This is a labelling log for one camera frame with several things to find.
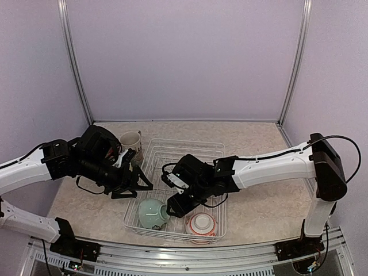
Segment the light green flower bowl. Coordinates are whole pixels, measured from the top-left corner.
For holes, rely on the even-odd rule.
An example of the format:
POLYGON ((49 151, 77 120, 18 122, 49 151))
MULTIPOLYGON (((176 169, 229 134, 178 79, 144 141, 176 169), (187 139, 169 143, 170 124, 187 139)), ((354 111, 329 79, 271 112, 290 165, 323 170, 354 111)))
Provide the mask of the light green flower bowl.
POLYGON ((154 198, 146 198, 139 203, 138 217, 145 229, 161 230, 170 220, 167 205, 154 198))

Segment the white red rimmed bowl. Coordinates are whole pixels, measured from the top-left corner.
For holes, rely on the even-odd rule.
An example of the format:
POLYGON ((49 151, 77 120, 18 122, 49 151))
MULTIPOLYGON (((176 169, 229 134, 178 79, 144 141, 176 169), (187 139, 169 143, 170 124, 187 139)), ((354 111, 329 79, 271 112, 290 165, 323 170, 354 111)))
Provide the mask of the white red rimmed bowl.
POLYGON ((197 236, 216 236, 218 223, 210 214, 196 213, 186 220, 185 233, 197 236))

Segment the teal floral mug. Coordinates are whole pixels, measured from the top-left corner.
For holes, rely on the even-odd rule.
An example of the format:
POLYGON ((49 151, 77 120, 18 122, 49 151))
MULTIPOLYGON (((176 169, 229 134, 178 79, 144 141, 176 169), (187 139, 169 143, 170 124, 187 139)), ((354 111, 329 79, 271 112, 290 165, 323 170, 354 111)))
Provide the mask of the teal floral mug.
POLYGON ((127 131, 120 136, 120 143, 123 148, 132 149, 136 152, 131 160, 133 166, 141 166, 144 160, 141 139, 141 130, 127 131))

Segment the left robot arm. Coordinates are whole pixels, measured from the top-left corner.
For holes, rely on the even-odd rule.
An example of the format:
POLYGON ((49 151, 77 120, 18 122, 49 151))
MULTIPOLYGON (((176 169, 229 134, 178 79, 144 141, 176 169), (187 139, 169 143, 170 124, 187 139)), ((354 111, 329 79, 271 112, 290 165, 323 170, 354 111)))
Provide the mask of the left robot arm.
MULTIPOLYGON (((136 150, 125 149, 110 131, 91 125, 79 137, 41 143, 24 156, 1 164, 1 194, 69 177, 77 182, 89 179, 112 199, 135 198, 139 191, 153 188, 140 166, 133 164, 136 155, 136 150)), ((39 216, 5 200, 1 200, 1 227, 58 245, 69 256, 81 249, 67 220, 39 216)))

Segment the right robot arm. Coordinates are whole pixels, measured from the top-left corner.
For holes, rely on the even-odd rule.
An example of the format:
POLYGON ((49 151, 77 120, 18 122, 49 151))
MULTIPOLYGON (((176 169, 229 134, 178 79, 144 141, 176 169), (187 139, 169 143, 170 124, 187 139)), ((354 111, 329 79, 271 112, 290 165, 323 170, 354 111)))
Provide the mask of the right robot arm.
POLYGON ((308 141, 284 151, 234 155, 212 164, 187 154, 172 164, 171 171, 162 168, 162 181, 178 190, 167 200, 167 213, 182 218, 212 196, 227 196, 264 183, 314 179, 317 187, 302 224, 303 235, 294 242, 296 253, 306 255, 315 248, 335 203, 347 193, 341 158, 327 140, 313 133, 308 141))

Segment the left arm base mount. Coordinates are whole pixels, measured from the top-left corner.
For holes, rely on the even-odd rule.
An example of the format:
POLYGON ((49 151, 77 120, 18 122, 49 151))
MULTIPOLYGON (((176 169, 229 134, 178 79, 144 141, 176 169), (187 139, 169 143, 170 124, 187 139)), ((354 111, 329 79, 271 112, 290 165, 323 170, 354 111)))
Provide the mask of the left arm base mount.
POLYGON ((55 221, 59 226, 59 237, 51 243, 49 247, 51 252, 79 260, 97 261, 101 249, 100 244, 77 239, 67 220, 57 217, 55 221))

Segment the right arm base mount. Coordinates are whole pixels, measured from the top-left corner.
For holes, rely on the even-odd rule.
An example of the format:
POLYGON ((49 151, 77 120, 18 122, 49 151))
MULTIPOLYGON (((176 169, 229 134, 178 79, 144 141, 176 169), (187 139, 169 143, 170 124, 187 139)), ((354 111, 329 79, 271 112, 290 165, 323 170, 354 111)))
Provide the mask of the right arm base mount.
POLYGON ((322 235, 307 237, 304 233, 305 220, 302 222, 300 237, 274 244, 278 261, 300 258, 325 250, 322 235))

